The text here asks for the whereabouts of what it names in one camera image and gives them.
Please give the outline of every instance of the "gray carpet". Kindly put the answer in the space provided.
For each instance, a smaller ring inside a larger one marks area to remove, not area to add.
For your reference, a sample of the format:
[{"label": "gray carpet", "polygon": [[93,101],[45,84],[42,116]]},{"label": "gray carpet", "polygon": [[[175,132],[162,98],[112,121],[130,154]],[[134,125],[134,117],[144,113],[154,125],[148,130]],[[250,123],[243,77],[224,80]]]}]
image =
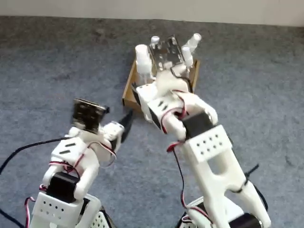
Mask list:
[{"label": "gray carpet", "polygon": [[[264,193],[274,228],[304,218],[304,30],[163,20],[0,17],[0,162],[16,148],[63,136],[72,100],[111,107],[104,123],[126,113],[121,96],[139,43],[175,33],[203,40],[196,93],[218,112],[244,171]],[[90,193],[118,228],[171,228],[183,213],[173,137],[139,116],[118,160],[100,170]],[[0,207],[24,222],[24,199],[36,196],[56,144],[19,154],[0,176]],[[186,201],[200,191],[181,158]],[[0,218],[1,227],[14,227]]]}]

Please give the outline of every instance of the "white wall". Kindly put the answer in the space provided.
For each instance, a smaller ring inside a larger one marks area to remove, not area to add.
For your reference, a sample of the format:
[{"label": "white wall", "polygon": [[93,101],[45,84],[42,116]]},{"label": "white wall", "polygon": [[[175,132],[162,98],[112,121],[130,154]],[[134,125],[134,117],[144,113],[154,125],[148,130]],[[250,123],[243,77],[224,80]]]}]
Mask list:
[{"label": "white wall", "polygon": [[0,15],[304,26],[304,0],[0,0]]}]

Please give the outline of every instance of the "white robotic arm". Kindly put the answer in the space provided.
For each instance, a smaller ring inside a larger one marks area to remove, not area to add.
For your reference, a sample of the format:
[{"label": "white robotic arm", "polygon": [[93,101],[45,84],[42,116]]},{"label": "white robotic arm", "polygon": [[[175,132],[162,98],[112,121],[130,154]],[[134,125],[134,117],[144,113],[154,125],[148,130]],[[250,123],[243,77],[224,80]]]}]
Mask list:
[{"label": "white robotic arm", "polygon": [[[227,216],[228,199],[224,196],[227,190],[231,190],[238,193],[250,213],[243,213],[242,218],[239,217],[245,222],[250,219],[251,225],[242,227],[270,227],[270,218],[254,185],[243,173],[225,129],[218,125],[216,111],[197,95],[181,89],[183,79],[170,74],[173,74],[170,70],[161,73],[161,77],[167,75],[169,85],[158,85],[156,78],[151,84],[134,86],[133,94],[149,122],[164,133],[172,133],[178,138],[180,149],[203,193],[203,204],[213,225],[217,228],[235,228],[231,227],[231,217]],[[212,172],[209,166],[211,159],[218,166],[219,174]],[[201,213],[188,208],[189,217],[198,227],[209,228],[212,225]]]},{"label": "white robotic arm", "polygon": [[111,164],[132,125],[132,112],[101,126],[108,110],[76,99],[73,127],[53,150],[30,228],[111,228],[101,202],[88,194],[101,163]]}]

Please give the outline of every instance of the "black wire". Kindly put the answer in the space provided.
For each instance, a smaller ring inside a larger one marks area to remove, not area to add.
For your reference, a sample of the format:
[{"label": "black wire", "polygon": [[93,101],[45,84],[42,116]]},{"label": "black wire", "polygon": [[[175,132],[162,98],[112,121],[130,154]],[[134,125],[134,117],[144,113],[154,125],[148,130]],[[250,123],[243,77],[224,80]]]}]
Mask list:
[{"label": "black wire", "polygon": [[41,141],[41,142],[36,142],[33,144],[29,144],[23,147],[18,148],[17,150],[15,150],[15,152],[13,152],[6,160],[5,162],[1,165],[0,167],[0,175],[2,174],[4,168],[7,166],[7,164],[10,162],[10,160],[12,160],[19,152],[21,152],[24,149],[27,149],[29,147],[33,147],[33,146],[38,146],[38,145],[42,145],[42,144],[47,144],[47,143],[53,143],[53,142],[59,142],[61,140],[66,140],[66,139],[70,139],[71,137],[62,137],[62,138],[58,138],[58,139],[51,139],[51,140],[47,140],[47,141]]},{"label": "black wire", "polygon": [[[182,180],[182,188],[181,188],[180,200],[181,200],[182,206],[183,206],[185,209],[187,209],[186,204],[185,204],[185,201],[184,201],[184,199],[183,199],[184,190],[185,190],[184,175],[182,174],[181,165],[180,165],[179,159],[178,159],[178,157],[177,157],[177,155],[176,155],[176,152],[175,152],[175,149],[174,149],[174,148],[173,148],[172,152],[173,152],[173,154],[174,154],[176,163],[177,163],[177,165],[178,165],[178,167],[179,167],[179,171],[180,171],[180,174],[181,174],[180,176],[181,176],[181,180]],[[209,222],[210,222],[211,224],[213,224],[213,221],[212,221],[209,217],[205,216],[205,218],[208,219]]]},{"label": "black wire", "polygon": [[[254,171],[256,171],[258,168],[259,168],[259,164],[257,164],[255,167],[253,167],[253,168],[252,168],[251,170],[249,170],[248,172],[245,172],[244,175],[245,175],[245,177],[246,177],[246,180],[245,180],[244,184],[242,185],[242,187],[241,187],[239,190],[237,190],[237,191],[232,191],[232,192],[233,192],[233,193],[241,193],[242,190],[243,190],[243,188],[247,185],[247,183],[248,183],[248,181],[249,181],[249,176],[250,176]],[[264,207],[265,207],[266,211],[268,211],[268,204],[267,204],[267,201],[266,201],[264,195],[261,193],[261,191],[257,188],[256,185],[253,184],[253,186],[255,187],[257,194],[258,194],[259,197],[261,198],[261,200],[262,200],[262,202],[263,202],[263,204],[264,204]]]},{"label": "black wire", "polygon": [[261,198],[261,200],[262,200],[262,202],[263,202],[263,204],[264,204],[264,207],[265,207],[266,211],[268,211],[268,203],[267,203],[265,197],[264,197],[263,194],[260,192],[260,190],[257,188],[257,186],[255,186],[254,184],[253,184],[253,186],[255,187],[257,194],[258,194],[259,197]]},{"label": "black wire", "polygon": [[0,208],[0,214],[3,215],[6,219],[8,219],[9,221],[15,223],[18,227],[20,228],[25,228],[24,225],[22,225],[18,220],[16,220],[15,218],[13,218],[12,216],[8,215],[6,212],[4,212],[1,208]]},{"label": "black wire", "polygon": [[[47,141],[41,141],[41,142],[36,142],[36,143],[32,143],[23,147],[18,148],[17,150],[15,150],[15,152],[13,152],[6,160],[5,162],[1,165],[0,167],[0,175],[2,174],[4,168],[7,166],[7,164],[10,162],[10,160],[12,160],[19,152],[21,152],[24,149],[27,149],[29,147],[33,147],[33,146],[38,146],[38,145],[42,145],[42,144],[47,144],[47,143],[53,143],[53,142],[59,142],[61,140],[66,140],[66,139],[70,139],[71,137],[62,137],[62,138],[58,138],[58,139],[52,139],[52,140],[47,140]],[[6,212],[4,212],[1,208],[0,208],[0,214],[3,215],[6,219],[8,219],[9,221],[15,223],[18,227],[20,228],[25,228],[24,225],[22,225],[18,220],[16,220],[15,218],[13,218],[12,216],[8,215]]]}]

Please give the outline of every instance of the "cardboard box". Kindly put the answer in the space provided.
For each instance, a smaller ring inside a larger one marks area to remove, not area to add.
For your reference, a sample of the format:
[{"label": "cardboard box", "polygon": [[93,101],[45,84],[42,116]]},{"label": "cardboard box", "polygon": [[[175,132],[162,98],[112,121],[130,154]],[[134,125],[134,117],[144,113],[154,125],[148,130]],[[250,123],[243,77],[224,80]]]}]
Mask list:
[{"label": "cardboard box", "polygon": [[[196,85],[197,79],[199,77],[199,70],[200,70],[199,67],[200,67],[200,61],[195,59],[193,68],[190,70],[190,76],[189,76],[193,91],[195,90],[195,85]],[[134,61],[132,64],[132,68],[131,68],[129,77],[128,77],[127,84],[124,88],[123,105],[126,107],[129,107],[129,108],[132,108],[138,112],[141,112],[142,110],[141,110],[140,106],[136,103],[135,98],[132,93],[132,88],[131,88],[131,84],[136,79],[136,74],[137,74],[136,63]]]}]

